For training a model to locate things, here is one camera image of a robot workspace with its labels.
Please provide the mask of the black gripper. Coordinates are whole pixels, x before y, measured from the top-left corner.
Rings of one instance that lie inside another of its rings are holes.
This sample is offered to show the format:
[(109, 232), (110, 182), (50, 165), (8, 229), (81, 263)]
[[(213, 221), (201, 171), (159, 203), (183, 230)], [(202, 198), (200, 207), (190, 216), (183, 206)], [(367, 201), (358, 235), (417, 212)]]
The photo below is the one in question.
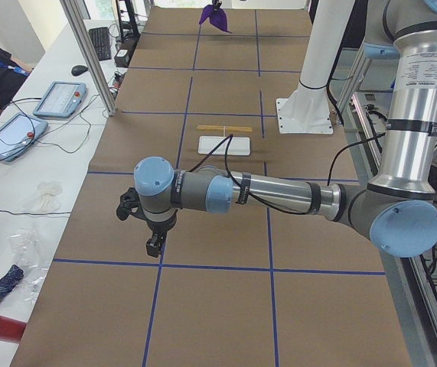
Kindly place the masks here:
[(212, 6), (214, 7), (214, 9), (218, 9), (218, 8), (221, 7), (222, 3), (223, 2), (221, 0), (213, 0), (212, 1)]
[(152, 231), (152, 236), (145, 245), (147, 255), (152, 257), (158, 257), (162, 254), (162, 251), (165, 247), (168, 231), (173, 229), (175, 224), (175, 219), (168, 219), (164, 222), (147, 222), (147, 226)]

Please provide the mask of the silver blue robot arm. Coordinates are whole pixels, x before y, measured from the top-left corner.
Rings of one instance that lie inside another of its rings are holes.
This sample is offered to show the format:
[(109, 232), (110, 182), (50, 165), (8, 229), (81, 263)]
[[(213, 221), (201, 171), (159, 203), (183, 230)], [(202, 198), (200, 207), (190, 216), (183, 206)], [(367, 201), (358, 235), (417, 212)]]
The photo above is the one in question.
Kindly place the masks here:
[(226, 213), (233, 203), (251, 200), (342, 222), (396, 257), (427, 251), (437, 243), (435, 191), (428, 182), (437, 139), (437, 1), (369, 2), (364, 53), (398, 61), (380, 167), (365, 187), (322, 187), (204, 164), (183, 171), (150, 157), (136, 165), (118, 217), (147, 223), (151, 256), (161, 254), (180, 209)]

